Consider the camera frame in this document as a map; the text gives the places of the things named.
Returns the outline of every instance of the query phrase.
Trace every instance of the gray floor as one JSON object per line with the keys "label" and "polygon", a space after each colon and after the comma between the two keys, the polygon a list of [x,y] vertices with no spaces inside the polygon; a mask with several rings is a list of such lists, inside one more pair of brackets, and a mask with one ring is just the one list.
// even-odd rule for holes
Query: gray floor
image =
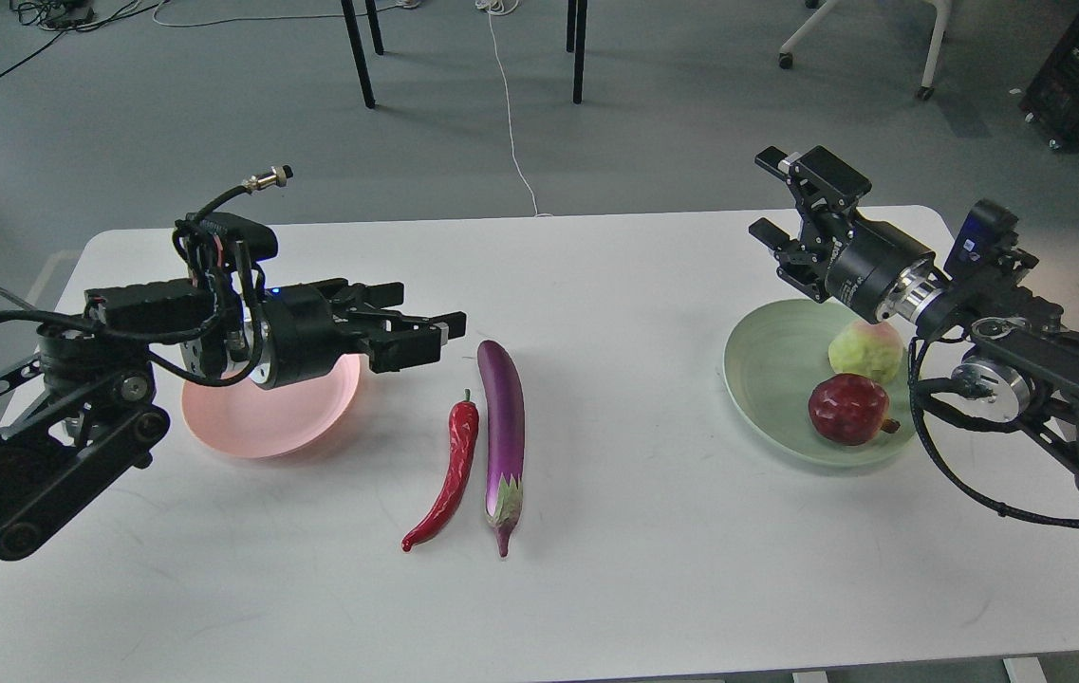
{"label": "gray floor", "polygon": [[[338,8],[177,0],[162,18]],[[808,16],[800,0],[591,3],[581,106],[564,3],[523,0],[492,29],[538,211],[788,207],[752,156],[824,145],[872,178],[870,206],[925,204],[953,228],[983,197],[1012,208],[1021,245],[1042,258],[1028,285],[1067,305],[1079,329],[1079,154],[1048,150],[1016,107],[1078,8],[958,0],[929,103],[912,95],[933,10],[911,0],[841,4],[791,72],[776,54]],[[277,163],[296,169],[291,186],[232,211],[271,223],[531,216],[488,18],[473,0],[425,0],[383,12],[382,30],[374,111],[361,105],[340,19],[161,27],[146,13],[65,36],[0,81],[0,285],[56,305],[93,234],[169,228]],[[0,70],[49,39],[0,4]],[[332,275],[343,258],[357,256],[334,255]],[[5,329],[0,365],[32,344],[31,329]],[[1079,682],[1079,656],[1043,668],[1051,683]],[[831,671],[835,683],[1005,679],[998,661]]]}

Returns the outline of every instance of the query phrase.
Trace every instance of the black chair leg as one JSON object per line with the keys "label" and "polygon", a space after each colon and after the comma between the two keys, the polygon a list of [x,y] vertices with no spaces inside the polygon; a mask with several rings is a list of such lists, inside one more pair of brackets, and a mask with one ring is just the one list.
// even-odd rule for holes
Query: black chair leg
{"label": "black chair leg", "polygon": [[383,36],[379,33],[379,9],[374,0],[366,0],[366,18],[370,21],[370,42],[374,43],[374,55],[383,54]]}
{"label": "black chair leg", "polygon": [[370,90],[370,73],[366,70],[366,54],[361,51],[361,35],[358,33],[358,18],[353,14],[353,0],[341,0],[341,13],[344,14],[344,27],[350,31],[353,65],[358,67],[361,99],[365,100],[366,108],[374,109],[374,92]]}
{"label": "black chair leg", "polygon": [[573,36],[577,33],[577,0],[569,0],[569,26],[564,29],[564,51],[573,52]]}
{"label": "black chair leg", "polygon": [[588,0],[577,0],[577,38],[573,52],[573,104],[582,104],[582,72],[586,70],[586,5]]}

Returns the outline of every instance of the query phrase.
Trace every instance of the white table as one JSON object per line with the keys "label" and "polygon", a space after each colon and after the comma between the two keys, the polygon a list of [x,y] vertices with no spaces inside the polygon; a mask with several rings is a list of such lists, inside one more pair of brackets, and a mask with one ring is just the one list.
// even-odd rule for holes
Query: white table
{"label": "white table", "polygon": [[[864,213],[951,243],[929,208]],[[760,216],[796,230],[791,210],[283,226],[271,285],[400,279],[401,310],[464,310],[467,337],[365,377],[341,435],[282,462],[193,440],[162,375],[175,425],[155,463],[0,562],[0,679],[515,682],[1078,652],[1079,531],[999,519],[917,442],[823,472],[739,419],[722,345],[800,297],[747,233]],[[180,272],[165,230],[100,234],[59,310]],[[483,338],[522,374],[522,523],[501,561],[482,440],[455,519],[401,554],[442,480],[449,407],[465,386],[482,402]],[[937,437],[995,497],[1079,515],[1027,438]]]}

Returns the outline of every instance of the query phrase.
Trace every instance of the fake vegetable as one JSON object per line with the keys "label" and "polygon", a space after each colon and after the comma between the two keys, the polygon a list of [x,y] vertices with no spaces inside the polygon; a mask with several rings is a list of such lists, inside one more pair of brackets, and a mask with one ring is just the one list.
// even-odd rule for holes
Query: fake vegetable
{"label": "fake vegetable", "polygon": [[808,420],[818,434],[844,446],[872,441],[901,425],[889,416],[889,394],[860,374],[839,373],[822,381],[808,398]]}
{"label": "fake vegetable", "polygon": [[522,515],[522,446],[524,420],[522,382],[514,359],[495,341],[482,341],[476,353],[488,404],[488,489],[484,511],[496,533],[501,557],[509,549],[509,533]]}
{"label": "fake vegetable", "polygon": [[442,482],[442,491],[438,500],[425,515],[425,519],[405,535],[400,547],[405,552],[414,545],[434,538],[447,522],[451,521],[455,509],[462,501],[462,493],[467,489],[467,475],[470,473],[470,455],[476,450],[476,436],[479,433],[479,411],[476,404],[470,402],[470,390],[465,390],[464,399],[451,408],[451,416],[447,420],[447,431],[451,433],[451,466],[447,468],[447,479]]}
{"label": "fake vegetable", "polygon": [[889,320],[857,319],[844,327],[825,351],[835,373],[851,372],[887,384],[902,365],[902,337]]}

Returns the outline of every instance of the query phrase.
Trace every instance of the green plate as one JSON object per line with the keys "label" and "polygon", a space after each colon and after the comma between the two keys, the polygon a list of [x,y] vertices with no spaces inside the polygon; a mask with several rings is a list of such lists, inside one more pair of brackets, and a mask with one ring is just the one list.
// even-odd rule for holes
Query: green plate
{"label": "green plate", "polygon": [[889,381],[889,414],[902,427],[862,446],[843,446],[808,422],[808,395],[834,375],[825,350],[856,314],[835,302],[790,299],[742,318],[725,342],[725,385],[747,422],[779,449],[831,467],[860,467],[898,454],[915,435],[906,368]]}

